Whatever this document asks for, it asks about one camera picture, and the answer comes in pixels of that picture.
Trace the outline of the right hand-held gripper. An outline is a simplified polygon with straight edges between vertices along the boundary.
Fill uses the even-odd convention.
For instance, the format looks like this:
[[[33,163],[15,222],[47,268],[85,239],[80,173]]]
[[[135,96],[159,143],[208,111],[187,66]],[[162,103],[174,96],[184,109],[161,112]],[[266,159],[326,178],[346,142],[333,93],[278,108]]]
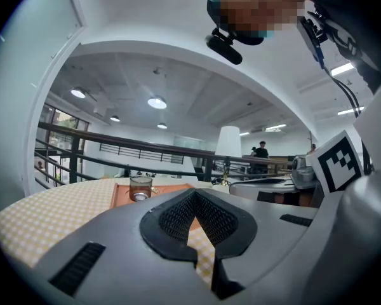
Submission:
[[[320,183],[324,195],[344,191],[364,175],[358,153],[344,130],[304,158],[305,167],[292,171],[290,178],[263,178],[235,182],[229,193],[249,200],[274,200],[277,195],[296,193]]]

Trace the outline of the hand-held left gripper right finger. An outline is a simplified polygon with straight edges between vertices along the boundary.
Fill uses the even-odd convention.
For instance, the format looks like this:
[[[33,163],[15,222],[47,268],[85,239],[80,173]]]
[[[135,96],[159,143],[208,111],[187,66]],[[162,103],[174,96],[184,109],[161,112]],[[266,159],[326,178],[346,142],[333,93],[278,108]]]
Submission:
[[[195,192],[196,217],[215,247],[211,291],[221,300],[247,289],[296,246],[317,210]]]

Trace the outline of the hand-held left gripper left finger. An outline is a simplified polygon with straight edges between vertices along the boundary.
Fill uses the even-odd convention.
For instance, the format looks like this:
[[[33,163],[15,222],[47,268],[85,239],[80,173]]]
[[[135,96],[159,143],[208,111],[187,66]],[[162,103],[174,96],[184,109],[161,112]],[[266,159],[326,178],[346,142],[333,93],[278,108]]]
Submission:
[[[219,304],[187,244],[196,192],[107,210],[54,245],[34,271],[76,304]]]

